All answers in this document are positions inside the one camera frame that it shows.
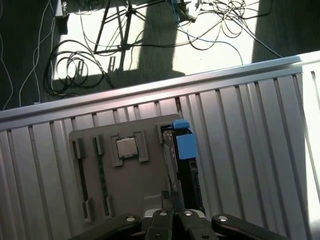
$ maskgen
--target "blue cable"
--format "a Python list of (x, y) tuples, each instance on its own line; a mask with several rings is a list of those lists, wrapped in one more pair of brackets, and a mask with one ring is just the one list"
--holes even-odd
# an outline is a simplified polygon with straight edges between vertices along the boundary
[[(176, 19), (176, 22), (178, 23), (179, 27), (181, 28), (182, 32), (184, 32), (185, 34), (189, 35), (190, 37), (192, 38), (197, 38), (195, 36), (192, 36), (191, 34), (189, 34), (187, 31), (184, 30), (184, 28), (181, 26), (180, 22), (179, 22), (179, 19), (178, 19), (178, 15), (177, 15), (177, 12), (176, 12), (176, 8), (175, 8), (175, 5), (174, 5), (174, 0), (170, 0), (171, 2), (171, 5), (172, 5), (172, 8), (173, 8), (173, 12), (174, 12), (174, 16), (175, 16), (175, 19)], [(243, 60), (242, 60), (242, 57), (241, 57), (241, 54), (240, 52), (238, 51), (238, 49), (236, 49), (235, 46), (233, 46), (231, 43), (228, 43), (226, 41), (212, 41), (212, 40), (206, 40), (206, 39), (202, 39), (202, 38), (197, 38), (198, 40), (201, 40), (201, 41), (204, 41), (204, 42), (207, 42), (207, 43), (217, 43), (217, 44), (227, 44), (229, 46), (231, 46), (234, 50), (236, 50), (236, 52), (238, 53), (239, 57), (240, 57), (240, 60), (241, 60), (241, 65), (244, 64)]]

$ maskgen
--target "aluminum sheet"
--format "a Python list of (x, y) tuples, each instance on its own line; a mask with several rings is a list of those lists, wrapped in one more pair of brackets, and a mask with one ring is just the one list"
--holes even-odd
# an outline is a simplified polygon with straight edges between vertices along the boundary
[(69, 133), (169, 114), (195, 132), (207, 217), (319, 239), (319, 63), (313, 52), (0, 112), (0, 239), (89, 229)]

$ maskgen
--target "screw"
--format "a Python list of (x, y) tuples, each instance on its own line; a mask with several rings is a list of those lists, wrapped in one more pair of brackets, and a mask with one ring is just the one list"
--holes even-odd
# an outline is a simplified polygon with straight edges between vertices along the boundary
[(166, 211), (161, 211), (161, 212), (159, 213), (159, 215), (161, 215), (161, 216), (167, 216), (167, 212), (166, 212)]
[(134, 220), (136, 220), (136, 219), (133, 216), (129, 216), (126, 219), (127, 222), (133, 222)]
[(184, 212), (184, 215), (186, 215), (186, 216), (191, 216), (193, 213), (192, 213), (192, 211), (185, 211)]
[(218, 219), (221, 221), (221, 222), (226, 222), (228, 221), (228, 218), (226, 216), (219, 216)]

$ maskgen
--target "floor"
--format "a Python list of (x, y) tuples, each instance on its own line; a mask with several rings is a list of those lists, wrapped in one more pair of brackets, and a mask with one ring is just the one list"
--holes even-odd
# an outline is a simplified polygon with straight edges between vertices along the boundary
[[(46, 7), (46, 0), (29, 1), (5, 1), (3, 3), (3, 17), (0, 22), (0, 31), (3, 38), (3, 61), (9, 72), (13, 84), (13, 96), (6, 109), (28, 106), (43, 102), (60, 99), (57, 96), (49, 96), (43, 90), (43, 75), (48, 57), (51, 51), (51, 37), (48, 37), (40, 46), (39, 61), (35, 69), (36, 75), (31, 73), (26, 81), (19, 98), (20, 88), (28, 74), (33, 69), (33, 52), (38, 45), (38, 34), (41, 17)], [(53, 45), (55, 46), (63, 40), (77, 40), (85, 43), (83, 29), (92, 42), (96, 41), (100, 23), (104, 14), (103, 10), (79, 14), (79, 5), (74, 1), (68, 0), (68, 10), (71, 11), (68, 20), (68, 33), (61, 35), (59, 26), (56, 26), (53, 35)], [(260, 0), (258, 4), (250, 6), (257, 9), (259, 13), (265, 13), (270, 7), (271, 0)], [(134, 0), (134, 4), (145, 2), (144, 0)], [(247, 0), (246, 3), (255, 3), (254, 0)], [(110, 14), (121, 11), (125, 1), (113, 0)], [(320, 49), (320, 34), (317, 29), (318, 5), (320, 3), (312, 0), (301, 1), (287, 0), (277, 1), (273, 4), (272, 12), (268, 16), (254, 18), (247, 21), (249, 28), (255, 33), (256, 37), (263, 41), (270, 48), (282, 56), (292, 56), (301, 53), (317, 51)], [(174, 15), (172, 6), (168, 2), (150, 6), (139, 10), (141, 18), (132, 16), (128, 43), (140, 41), (142, 44), (167, 45), (182, 43), (187, 40), (187, 36), (177, 30), (177, 19)], [(53, 14), (48, 8), (44, 15), (41, 39), (50, 33)], [(100, 41), (101, 45), (117, 45), (121, 42), (122, 34), (126, 30), (126, 17), (119, 18), (105, 25)], [(198, 36), (210, 26), (218, 17), (214, 14), (203, 14), (195, 23), (191, 24), (189, 32)], [(237, 25), (230, 25), (233, 31), (238, 31)], [(207, 40), (215, 39), (218, 29), (211, 31), (203, 38)], [(260, 44), (255, 42), (246, 32), (242, 32), (237, 38), (229, 38), (221, 33), (218, 41), (226, 43), (216, 43), (209, 50), (196, 50), (190, 45), (175, 48), (155, 48), (155, 47), (132, 47), (122, 52), (117, 52), (112, 56), (96, 56), (103, 69), (116, 88), (122, 88), (137, 84), (149, 83), (164, 79), (176, 78), (180, 76), (212, 71), (217, 69), (250, 64), (277, 58)], [(198, 48), (206, 48), (210, 43), (196, 41)], [(62, 45), (59, 51), (79, 51), (83, 48), (74, 43)], [(66, 76), (65, 64), (56, 66), (57, 70), (53, 74), (53, 85), (58, 84), (59, 78)], [(94, 64), (88, 63), (88, 70), (83, 67), (82, 71), (76, 75), (88, 74), (88, 83), (95, 83), (100, 79), (99, 69)], [(0, 106), (5, 105), (11, 93), (11, 86), (3, 65), (0, 66)], [(77, 94), (84, 95), (106, 91), (111, 87), (106, 82), (92, 89), (77, 90)]]

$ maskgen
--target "blue clip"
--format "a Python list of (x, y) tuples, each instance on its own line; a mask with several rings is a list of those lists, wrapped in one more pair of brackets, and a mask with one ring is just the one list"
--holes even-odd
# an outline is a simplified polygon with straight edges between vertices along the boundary
[(194, 133), (176, 137), (180, 160), (192, 159), (197, 156), (196, 137)]
[(189, 122), (183, 119), (174, 120), (172, 123), (173, 129), (188, 129), (190, 128)]

